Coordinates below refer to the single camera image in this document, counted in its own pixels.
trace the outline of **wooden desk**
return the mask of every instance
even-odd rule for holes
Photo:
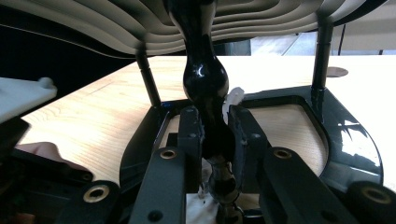
[[[219,59],[228,72],[230,89],[239,86],[249,93],[311,84],[314,65],[311,56]],[[182,88],[186,58],[155,57],[149,61],[162,100],[186,98]],[[345,77],[328,78],[327,87],[374,138],[384,162],[385,185],[396,191],[393,173],[396,153],[392,141],[396,127],[392,101],[396,56],[331,57],[330,66],[349,71]],[[142,77],[133,63],[25,116],[32,128],[21,142],[52,142],[65,159],[89,168],[95,179],[118,183],[122,152],[149,106]],[[264,113],[267,117],[258,118],[270,118],[267,123],[272,126],[265,131],[272,144],[286,144],[293,149],[315,148],[316,153],[311,150],[306,155],[297,151],[320,173],[326,155],[318,150],[321,142],[304,113],[298,106],[275,110],[267,110]],[[299,134],[298,141],[290,139],[293,134]]]

